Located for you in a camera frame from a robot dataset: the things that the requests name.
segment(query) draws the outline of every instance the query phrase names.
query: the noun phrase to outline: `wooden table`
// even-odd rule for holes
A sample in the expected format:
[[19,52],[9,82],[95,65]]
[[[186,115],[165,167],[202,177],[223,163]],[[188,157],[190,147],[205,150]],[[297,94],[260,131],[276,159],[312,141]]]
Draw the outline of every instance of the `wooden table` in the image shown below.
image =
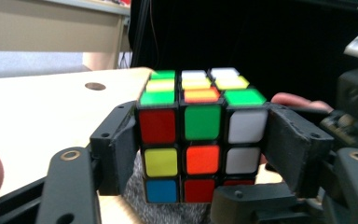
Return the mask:
[[[150,71],[0,78],[0,158],[5,169],[0,196],[45,176],[58,151],[85,147],[115,106],[138,98]],[[89,82],[106,89],[87,89]],[[103,223],[141,223],[121,197],[100,200]]]

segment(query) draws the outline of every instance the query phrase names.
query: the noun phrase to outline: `rubik's cube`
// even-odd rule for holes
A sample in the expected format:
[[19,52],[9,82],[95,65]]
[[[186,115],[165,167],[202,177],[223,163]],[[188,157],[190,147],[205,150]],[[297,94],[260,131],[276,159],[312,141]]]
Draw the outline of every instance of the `rubik's cube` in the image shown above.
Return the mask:
[[218,186],[253,185],[268,111],[234,68],[156,71],[137,103],[148,203],[210,203]]

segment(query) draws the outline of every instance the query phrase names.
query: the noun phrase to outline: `gray fabric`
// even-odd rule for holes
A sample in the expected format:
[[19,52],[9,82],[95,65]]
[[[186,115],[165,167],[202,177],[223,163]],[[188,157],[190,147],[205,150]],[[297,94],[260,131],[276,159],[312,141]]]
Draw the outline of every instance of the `gray fabric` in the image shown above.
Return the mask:
[[130,178],[123,195],[124,199],[137,212],[139,217],[147,224],[155,223],[212,223],[209,218],[209,204],[204,203],[176,203],[153,204],[146,203],[144,196],[144,183],[142,159],[137,154],[134,173]]

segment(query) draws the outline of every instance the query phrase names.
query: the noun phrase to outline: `green sticker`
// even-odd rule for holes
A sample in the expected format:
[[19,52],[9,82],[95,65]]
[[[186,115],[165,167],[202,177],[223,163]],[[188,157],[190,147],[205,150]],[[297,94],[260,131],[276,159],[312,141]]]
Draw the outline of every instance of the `green sticker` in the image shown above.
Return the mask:
[[175,71],[173,70],[164,70],[164,71],[155,71],[150,75],[150,79],[165,79],[165,78],[175,78]]
[[220,130],[220,105],[191,105],[185,110],[186,140],[214,140]]
[[152,91],[144,93],[141,96],[141,105],[171,105],[175,99],[173,91]]
[[226,91],[224,95],[228,105],[254,106],[262,105],[266,102],[266,98],[256,89]]

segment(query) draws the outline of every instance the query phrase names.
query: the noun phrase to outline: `table surface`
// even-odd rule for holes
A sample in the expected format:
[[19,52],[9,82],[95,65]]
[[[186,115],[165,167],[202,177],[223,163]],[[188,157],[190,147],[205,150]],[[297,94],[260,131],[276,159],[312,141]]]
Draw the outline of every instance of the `table surface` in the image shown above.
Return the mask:
[[[39,77],[0,78],[0,196],[46,176],[50,158],[85,147],[112,109],[138,99],[152,70],[132,68]],[[94,91],[86,83],[106,87]],[[257,183],[281,181],[263,172]],[[103,223],[142,223],[119,196],[100,198]]]

